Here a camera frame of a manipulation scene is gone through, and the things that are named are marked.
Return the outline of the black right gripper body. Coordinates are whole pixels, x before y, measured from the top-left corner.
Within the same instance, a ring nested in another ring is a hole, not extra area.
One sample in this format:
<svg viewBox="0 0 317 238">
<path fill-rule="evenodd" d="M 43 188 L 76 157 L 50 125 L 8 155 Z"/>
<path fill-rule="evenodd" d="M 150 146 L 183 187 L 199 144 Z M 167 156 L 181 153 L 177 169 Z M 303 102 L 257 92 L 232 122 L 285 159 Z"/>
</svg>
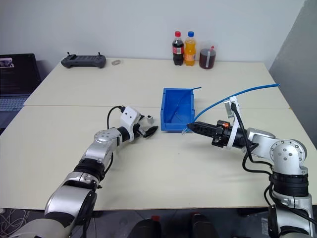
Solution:
<svg viewBox="0 0 317 238">
<path fill-rule="evenodd" d="M 216 132 L 211 144 L 220 148 L 227 146 L 231 132 L 232 125 L 229 122 L 218 120 L 216 124 Z"/>
</svg>

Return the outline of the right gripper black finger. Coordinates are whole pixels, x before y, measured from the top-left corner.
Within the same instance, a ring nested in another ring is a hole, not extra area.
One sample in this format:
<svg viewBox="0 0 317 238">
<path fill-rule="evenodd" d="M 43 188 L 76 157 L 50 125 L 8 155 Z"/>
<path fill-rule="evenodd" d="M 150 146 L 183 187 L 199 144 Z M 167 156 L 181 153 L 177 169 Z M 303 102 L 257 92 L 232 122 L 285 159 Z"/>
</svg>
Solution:
<svg viewBox="0 0 317 238">
<path fill-rule="evenodd" d="M 208 127 L 194 127 L 191 129 L 194 133 L 214 138 L 217 135 L 217 129 Z"/>
<path fill-rule="evenodd" d="M 200 122 L 200 121 L 188 123 L 187 127 L 192 131 L 212 131 L 212 130 L 218 129 L 216 125 L 212 125 L 212 124 Z"/>
</svg>

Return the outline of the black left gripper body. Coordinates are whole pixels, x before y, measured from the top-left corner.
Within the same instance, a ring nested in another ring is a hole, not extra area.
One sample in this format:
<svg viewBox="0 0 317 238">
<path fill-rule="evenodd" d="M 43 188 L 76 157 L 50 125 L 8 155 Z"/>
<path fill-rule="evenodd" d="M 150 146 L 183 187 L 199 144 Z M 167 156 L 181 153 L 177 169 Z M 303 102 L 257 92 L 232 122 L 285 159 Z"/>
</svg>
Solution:
<svg viewBox="0 0 317 238">
<path fill-rule="evenodd" d="M 141 129 L 141 125 L 139 123 L 134 124 L 133 126 L 133 133 L 134 133 L 134 137 L 138 138 L 138 137 L 146 137 L 146 132 Z"/>
</svg>

